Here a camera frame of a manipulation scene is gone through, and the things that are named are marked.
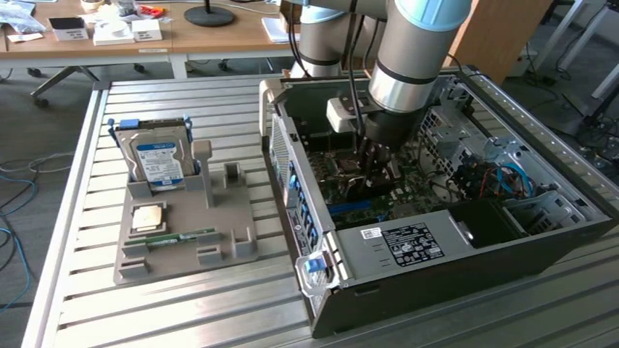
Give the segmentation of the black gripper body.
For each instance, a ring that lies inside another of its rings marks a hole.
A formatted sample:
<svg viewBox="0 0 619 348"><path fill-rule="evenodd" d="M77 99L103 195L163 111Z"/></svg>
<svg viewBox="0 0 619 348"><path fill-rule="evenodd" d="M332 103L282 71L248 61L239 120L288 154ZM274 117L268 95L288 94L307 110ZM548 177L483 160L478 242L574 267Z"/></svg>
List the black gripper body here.
<svg viewBox="0 0 619 348"><path fill-rule="evenodd" d="M359 145L363 188L383 186L402 179L396 155L408 141L414 125L412 113L379 110L367 114Z"/></svg>

